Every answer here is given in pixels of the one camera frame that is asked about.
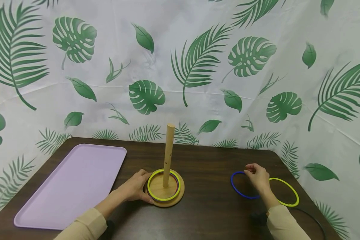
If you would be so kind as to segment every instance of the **lavender tray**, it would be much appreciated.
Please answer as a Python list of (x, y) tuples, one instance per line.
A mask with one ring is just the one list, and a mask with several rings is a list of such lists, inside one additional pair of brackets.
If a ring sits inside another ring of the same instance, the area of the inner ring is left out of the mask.
[(63, 230), (110, 192), (127, 150), (79, 144), (14, 217), (16, 227)]

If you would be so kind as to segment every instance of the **beige sleeve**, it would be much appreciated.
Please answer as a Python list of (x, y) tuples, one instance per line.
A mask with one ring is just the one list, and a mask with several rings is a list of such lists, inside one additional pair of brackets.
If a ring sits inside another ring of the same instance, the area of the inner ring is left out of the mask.
[(54, 240), (97, 240), (106, 229), (107, 223), (103, 215), (96, 209), (89, 209)]
[(285, 206), (272, 207), (268, 212), (267, 226), (275, 240), (311, 240)]

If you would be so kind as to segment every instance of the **yellow ring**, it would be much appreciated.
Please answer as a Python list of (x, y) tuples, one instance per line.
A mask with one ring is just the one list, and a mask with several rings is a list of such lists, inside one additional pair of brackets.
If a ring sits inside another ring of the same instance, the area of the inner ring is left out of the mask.
[(181, 184), (181, 183), (180, 183), (179, 177), (175, 174), (175, 172), (173, 172), (172, 170), (169, 170), (169, 172), (172, 173), (173, 176), (175, 176), (176, 179), (177, 179), (177, 181), (179, 182), (179, 187), (177, 188), (177, 191), (175, 192), (175, 194), (174, 194), (172, 197), (168, 197), (168, 198), (165, 198), (165, 199), (156, 197), (156, 196), (151, 192), (151, 189), (150, 189), (149, 185), (150, 185), (150, 183), (151, 183), (152, 177), (153, 177), (154, 175), (159, 174), (160, 172), (164, 172), (164, 169), (158, 169), (158, 170), (152, 172), (152, 175), (151, 175), (151, 176), (149, 177), (149, 179), (148, 179), (147, 190), (148, 190), (149, 194), (151, 195), (151, 197), (153, 197), (154, 199), (156, 199), (156, 200), (158, 200), (158, 201), (162, 201), (162, 202), (167, 202), (167, 201), (169, 201), (169, 200), (174, 199), (174, 198), (179, 194), (179, 192), (180, 192), (180, 187), (181, 187), (180, 184)]
[(281, 205), (284, 205), (284, 206), (286, 206), (286, 207), (296, 207), (297, 205), (299, 205), (299, 202), (300, 202), (299, 195), (298, 195), (298, 193), (296, 192), (296, 190), (295, 190), (291, 185), (288, 184), (288, 182), (286, 182), (286, 181), (284, 181), (284, 180), (281, 180), (281, 179), (279, 179), (279, 178), (276, 178), (276, 177), (271, 177), (271, 178), (269, 179), (269, 181), (270, 181), (270, 180), (279, 180), (280, 182), (283, 182), (283, 183), (286, 184), (290, 189), (292, 189), (292, 191), (294, 192), (294, 194), (295, 194), (295, 196), (296, 196), (296, 202), (295, 202), (294, 204), (285, 204), (284, 202), (281, 202), (281, 201), (278, 199), (278, 201), (279, 201), (279, 203), (280, 203)]

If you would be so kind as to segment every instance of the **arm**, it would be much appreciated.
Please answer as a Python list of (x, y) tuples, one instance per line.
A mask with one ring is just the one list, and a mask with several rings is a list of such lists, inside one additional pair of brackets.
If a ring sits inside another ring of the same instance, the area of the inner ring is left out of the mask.
[(269, 173), (258, 164), (248, 164), (245, 174), (258, 190), (268, 209), (267, 226), (275, 240), (311, 240), (289, 210), (281, 205), (269, 185)]
[(78, 217), (54, 240), (96, 240), (107, 229), (106, 219), (125, 201), (143, 200), (150, 204), (152, 198), (143, 192), (143, 186), (152, 173), (141, 169), (118, 189), (112, 191), (96, 207)]

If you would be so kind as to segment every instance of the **plastic ring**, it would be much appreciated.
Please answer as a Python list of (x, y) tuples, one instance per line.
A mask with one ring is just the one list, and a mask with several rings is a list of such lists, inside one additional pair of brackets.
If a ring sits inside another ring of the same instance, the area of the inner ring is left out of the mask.
[(260, 195), (250, 197), (250, 196), (246, 196), (246, 195), (242, 194), (241, 192), (239, 192), (239, 190), (236, 189), (235, 185), (233, 184), (233, 176), (235, 176), (236, 174), (244, 174), (245, 175), (244, 172), (235, 172), (234, 174), (232, 174), (232, 176), (231, 176), (231, 185), (232, 185), (233, 189), (242, 197), (245, 197), (247, 199), (258, 199), (260, 197)]
[(154, 194), (152, 194), (152, 192), (151, 192), (150, 183), (151, 183), (152, 178), (153, 178), (155, 175), (157, 175), (157, 174), (159, 174), (159, 173), (161, 173), (161, 172), (164, 172), (164, 169), (158, 169), (158, 170), (156, 170), (156, 171), (154, 171), (154, 172), (152, 173), (152, 175), (151, 175), (151, 176), (149, 177), (149, 179), (148, 179), (147, 190), (148, 190), (149, 194), (151, 195), (151, 197), (153, 197), (155, 200), (158, 200), (158, 201), (160, 201), (160, 202), (167, 202), (167, 201), (169, 201), (169, 200), (174, 199), (174, 198), (180, 193), (181, 184), (180, 184), (180, 181), (179, 181), (179, 177), (175, 174), (175, 172), (173, 172), (172, 170), (170, 170), (170, 171), (169, 171), (170, 174), (173, 175), (173, 176), (175, 177), (176, 182), (178, 182), (178, 187), (177, 187), (177, 190), (176, 190), (175, 194), (173, 194), (172, 197), (168, 197), (168, 198), (165, 198), (165, 199), (156, 197), (156, 196), (155, 196)]
[(299, 195), (298, 195), (298, 193), (296, 192), (296, 190), (295, 190), (291, 185), (288, 184), (288, 182), (286, 182), (286, 181), (284, 181), (284, 180), (281, 180), (281, 179), (279, 179), (279, 178), (276, 178), (276, 177), (271, 177), (271, 178), (269, 179), (269, 181), (270, 181), (270, 180), (278, 180), (278, 181), (280, 181), (280, 182), (283, 182), (284, 184), (286, 184), (286, 185), (294, 192), (294, 194), (295, 194), (295, 196), (296, 196), (296, 202), (295, 202), (294, 204), (286, 204), (286, 203), (281, 202), (280, 200), (278, 200), (281, 205), (284, 205), (284, 206), (286, 206), (286, 207), (296, 207), (297, 205), (299, 205), (299, 202), (300, 202)]

